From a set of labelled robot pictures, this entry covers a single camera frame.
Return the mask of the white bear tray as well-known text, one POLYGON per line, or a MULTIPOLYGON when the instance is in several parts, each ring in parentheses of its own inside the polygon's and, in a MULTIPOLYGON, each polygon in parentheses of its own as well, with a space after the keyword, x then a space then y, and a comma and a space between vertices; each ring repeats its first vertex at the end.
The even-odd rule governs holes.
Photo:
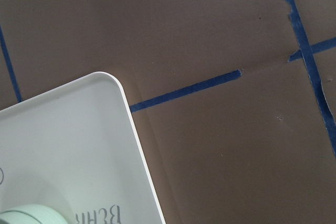
POLYGON ((165 223, 121 83, 94 72, 1 110, 1 211, 165 223))

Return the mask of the green bowl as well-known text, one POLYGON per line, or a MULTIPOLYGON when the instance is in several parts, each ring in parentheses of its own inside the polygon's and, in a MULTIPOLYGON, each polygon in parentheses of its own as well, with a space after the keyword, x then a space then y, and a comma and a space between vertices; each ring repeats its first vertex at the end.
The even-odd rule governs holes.
POLYGON ((22 205, 1 212, 1 223, 68 223, 56 210, 38 204, 22 205))

